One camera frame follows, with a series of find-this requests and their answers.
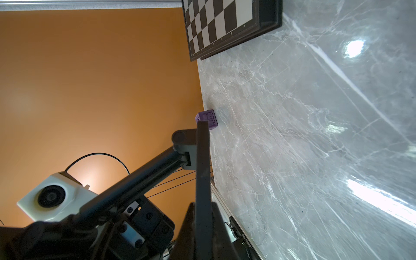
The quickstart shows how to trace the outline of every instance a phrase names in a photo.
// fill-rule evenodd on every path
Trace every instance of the screw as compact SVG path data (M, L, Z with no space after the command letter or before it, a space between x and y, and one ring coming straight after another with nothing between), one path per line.
M135 243L134 243L134 247L135 248L139 248L141 247L141 245L143 244L143 241L141 239L138 239Z
M168 226L164 226L164 227L162 228L162 233L163 233L163 234L167 234L167 233L168 233L168 231L169 231Z
M123 224L123 225L119 226L119 228L118 228L119 233L124 233L124 232L126 232L126 230L127 230L127 225L126 224Z

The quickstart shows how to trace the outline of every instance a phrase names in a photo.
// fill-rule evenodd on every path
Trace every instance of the black square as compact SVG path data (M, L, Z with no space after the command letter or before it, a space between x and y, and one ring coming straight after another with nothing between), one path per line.
M208 24L209 43L217 40L217 31L215 30L215 19Z
M198 47L200 50L204 48L204 42L202 39L202 31L198 33L198 36L196 37L198 39Z
M193 46L193 39L189 42L189 46L191 47L191 54L195 53L195 48Z
M192 29L192 38L194 38L196 36L195 19L191 22L191 29Z
M212 0L214 5L214 17L220 14L224 10L223 0Z
M193 15L196 16L199 13L198 0L193 0Z
M224 9L224 22L225 22L225 33L237 28L237 15L235 13L235 0L231 2Z
M201 11L199 12L199 17L201 19L201 29L207 26L207 13L205 11L205 6L202 7Z
M189 17L189 9L185 12L185 21L186 21L186 27L188 27L191 24L191 18Z

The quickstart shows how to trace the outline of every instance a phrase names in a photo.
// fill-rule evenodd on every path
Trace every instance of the orange wall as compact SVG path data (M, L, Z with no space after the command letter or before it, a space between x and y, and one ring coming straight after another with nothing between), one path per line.
M196 127L201 90L180 8L0 12L0 25L5 225L29 224L16 202L78 157L110 153L133 171L170 147L175 130ZM105 156L69 173L96 193L126 175ZM191 181L151 199L177 235L194 197Z

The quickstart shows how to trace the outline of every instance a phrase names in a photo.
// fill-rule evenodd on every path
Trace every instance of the purple 3d-printed block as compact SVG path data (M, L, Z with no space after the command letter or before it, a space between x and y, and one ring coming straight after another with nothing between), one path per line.
M208 127L210 130L218 126L217 118L215 117L213 109L199 112L195 117L195 121L208 121Z

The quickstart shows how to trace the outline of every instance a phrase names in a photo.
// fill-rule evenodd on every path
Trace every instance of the chessboard frame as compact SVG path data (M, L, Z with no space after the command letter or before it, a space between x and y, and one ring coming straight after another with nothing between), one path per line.
M184 1L187 2L188 0L181 0L181 1L182 1L183 19L184 21L186 21ZM220 39L217 39L213 43L195 52L194 54L191 53L191 45L190 45L191 43L189 41L188 27L185 22L186 39L188 41L189 57L191 61L197 60L198 58L206 59L221 51L224 51L242 42L245 42L247 40L254 38L255 36L251 36L251 35L260 29L259 0L252 0L252 12L253 12L253 16L250 21L246 22L240 27L235 28L230 33L222 36Z

